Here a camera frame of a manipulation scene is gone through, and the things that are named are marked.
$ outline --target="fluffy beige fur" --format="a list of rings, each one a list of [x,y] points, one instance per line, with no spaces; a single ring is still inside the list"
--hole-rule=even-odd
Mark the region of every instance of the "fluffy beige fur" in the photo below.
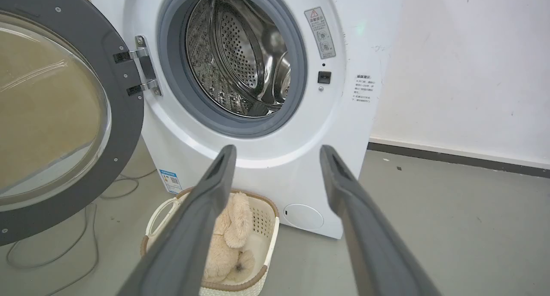
[[[246,251],[246,255],[243,253],[239,258],[239,249],[246,244],[252,232],[252,225],[252,211],[248,197],[244,193],[233,195],[229,198],[226,208],[216,218],[203,280],[221,282],[236,266],[240,271],[232,277],[237,279],[244,277],[242,279],[244,280],[250,275],[254,268],[254,256],[251,251]]]

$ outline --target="washing machine door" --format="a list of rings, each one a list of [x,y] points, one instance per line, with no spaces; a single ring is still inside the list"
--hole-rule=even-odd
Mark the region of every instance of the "washing machine door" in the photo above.
[[[141,133],[132,52],[87,0],[0,0],[0,245],[99,196]]]

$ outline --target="floor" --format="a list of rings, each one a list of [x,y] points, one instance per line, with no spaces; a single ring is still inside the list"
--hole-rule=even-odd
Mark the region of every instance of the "floor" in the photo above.
[[[140,143],[124,173],[154,168]],[[542,296],[550,290],[550,179],[369,151],[360,182],[444,295]],[[104,194],[133,186],[117,182]],[[152,174],[124,198],[96,200],[98,267],[55,295],[114,295],[140,258],[150,214],[171,196]],[[89,208],[90,222],[93,214]],[[12,260],[28,265],[51,259],[83,226],[81,211],[22,241]],[[0,261],[2,294],[44,296],[85,273],[95,260],[92,236],[88,228],[67,255],[39,269],[14,270]],[[0,254],[8,249],[0,247]],[[262,295],[281,294],[356,294],[345,240],[281,226]]]

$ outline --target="beige plush toy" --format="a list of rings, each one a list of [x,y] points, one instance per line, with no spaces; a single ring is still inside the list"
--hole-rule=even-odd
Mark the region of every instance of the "beige plush toy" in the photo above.
[[[254,256],[250,250],[242,252],[242,247],[248,240],[252,225],[252,211],[246,194],[240,192],[230,196],[214,224],[204,281],[221,282],[227,278],[241,282],[250,276]]]

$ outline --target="warning label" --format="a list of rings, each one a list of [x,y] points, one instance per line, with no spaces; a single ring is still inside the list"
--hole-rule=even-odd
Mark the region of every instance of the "warning label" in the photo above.
[[[324,18],[321,7],[312,8],[304,12],[310,24],[311,31],[317,41],[319,55],[321,59],[331,58],[336,56],[332,36],[328,30],[327,21]]]
[[[160,169],[162,181],[165,183],[166,188],[170,193],[179,194],[181,192],[181,184],[179,184],[179,179],[175,173],[170,171],[163,171]]]
[[[369,104],[375,87],[375,81],[370,75],[357,75],[353,89],[352,101]]]

